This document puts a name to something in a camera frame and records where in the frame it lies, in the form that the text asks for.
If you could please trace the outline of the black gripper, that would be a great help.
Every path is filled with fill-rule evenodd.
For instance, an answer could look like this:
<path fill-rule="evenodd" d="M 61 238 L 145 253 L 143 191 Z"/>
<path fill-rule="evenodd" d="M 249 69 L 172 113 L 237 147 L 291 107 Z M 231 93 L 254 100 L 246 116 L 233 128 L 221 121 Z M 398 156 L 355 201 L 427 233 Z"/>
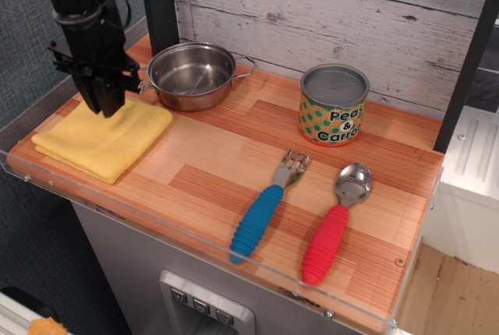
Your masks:
<path fill-rule="evenodd" d="M 116 0 L 94 0 L 78 14 L 54 11 L 52 18 L 65 36 L 48 45 L 55 68 L 72 75 L 93 113 L 110 118 L 124 105 L 125 90 L 138 93 L 142 86 L 140 66 L 124 50 L 126 37 Z M 106 79 L 93 80 L 98 75 Z"/>

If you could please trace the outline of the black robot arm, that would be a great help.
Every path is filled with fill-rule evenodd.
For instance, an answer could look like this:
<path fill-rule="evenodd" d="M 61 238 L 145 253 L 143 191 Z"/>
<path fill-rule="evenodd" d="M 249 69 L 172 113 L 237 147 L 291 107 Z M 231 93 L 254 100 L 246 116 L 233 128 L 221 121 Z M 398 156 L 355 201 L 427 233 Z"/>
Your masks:
<path fill-rule="evenodd" d="M 52 41 L 55 68 L 71 75 L 92 112 L 111 117 L 125 92 L 140 91 L 139 64 L 126 54 L 125 29 L 117 0 L 49 0 L 64 38 Z"/>

